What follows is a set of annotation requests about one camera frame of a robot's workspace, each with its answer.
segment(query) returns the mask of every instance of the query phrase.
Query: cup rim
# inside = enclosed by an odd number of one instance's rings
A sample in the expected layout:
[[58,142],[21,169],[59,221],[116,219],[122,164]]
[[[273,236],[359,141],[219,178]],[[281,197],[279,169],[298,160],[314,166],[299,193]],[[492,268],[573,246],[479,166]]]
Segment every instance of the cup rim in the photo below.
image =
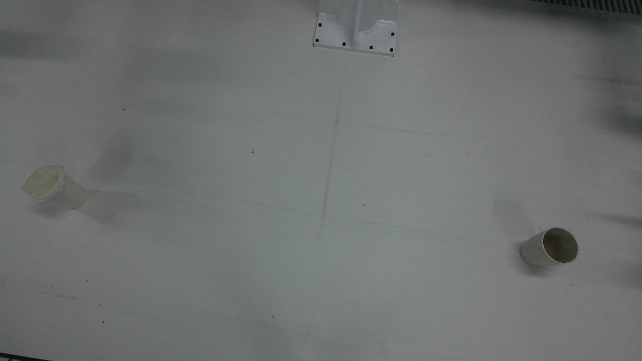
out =
[[[573,259],[572,260],[570,260],[568,262],[558,261],[555,258],[551,257],[551,255],[548,254],[548,252],[546,251],[546,248],[544,247],[544,237],[546,236],[547,233],[549,233],[550,231],[552,231],[554,229],[558,229],[558,230],[562,231],[563,233],[566,233],[568,236],[570,236],[570,239],[573,240],[573,243],[575,244],[575,254],[573,255]],[[541,234],[542,234],[542,236],[541,236],[541,239],[540,239],[540,246],[542,247],[542,251],[544,251],[544,254],[546,255],[546,257],[548,257],[549,260],[551,260],[551,261],[553,261],[553,262],[555,262],[555,263],[557,263],[559,265],[567,265],[567,264],[569,264],[569,263],[571,263],[571,262],[573,262],[573,261],[575,261],[577,259],[577,256],[578,256],[578,254],[580,252],[580,247],[579,247],[579,245],[577,243],[577,239],[575,238],[575,236],[573,236],[573,233],[571,233],[570,231],[568,231],[565,228],[550,227],[550,228],[547,228],[544,231],[542,231]]]

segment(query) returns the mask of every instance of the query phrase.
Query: vent grille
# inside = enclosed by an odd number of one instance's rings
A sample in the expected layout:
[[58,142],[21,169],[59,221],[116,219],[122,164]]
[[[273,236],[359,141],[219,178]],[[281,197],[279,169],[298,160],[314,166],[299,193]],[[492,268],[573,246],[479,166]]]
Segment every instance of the vent grille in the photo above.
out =
[[528,0],[536,3],[547,3],[602,10],[605,12],[631,13],[640,15],[642,0]]

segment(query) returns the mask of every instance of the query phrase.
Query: white metal mount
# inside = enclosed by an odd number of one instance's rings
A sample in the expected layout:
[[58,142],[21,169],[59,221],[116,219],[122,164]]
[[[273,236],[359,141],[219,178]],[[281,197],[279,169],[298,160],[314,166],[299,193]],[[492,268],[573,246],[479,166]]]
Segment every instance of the white metal mount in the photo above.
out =
[[320,0],[314,46],[393,57],[398,0]]

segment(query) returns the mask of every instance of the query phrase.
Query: white tabletop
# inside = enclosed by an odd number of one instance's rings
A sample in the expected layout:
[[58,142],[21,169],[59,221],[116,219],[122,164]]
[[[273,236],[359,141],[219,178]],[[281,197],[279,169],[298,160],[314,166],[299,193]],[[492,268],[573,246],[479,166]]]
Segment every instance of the white tabletop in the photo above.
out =
[[403,1],[390,58],[315,7],[0,2],[0,352],[642,358],[640,17]]

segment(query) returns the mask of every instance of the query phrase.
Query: paper cup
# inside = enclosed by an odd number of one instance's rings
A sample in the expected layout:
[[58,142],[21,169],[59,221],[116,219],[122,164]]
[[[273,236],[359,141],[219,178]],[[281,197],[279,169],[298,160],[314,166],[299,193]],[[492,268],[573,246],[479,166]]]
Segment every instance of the paper cup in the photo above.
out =
[[562,228],[549,228],[537,233],[521,247],[524,260],[535,266],[556,266],[570,263],[577,257],[577,241]]
[[87,200],[87,192],[55,164],[41,166],[24,181],[22,189],[40,203],[56,202],[76,209]]

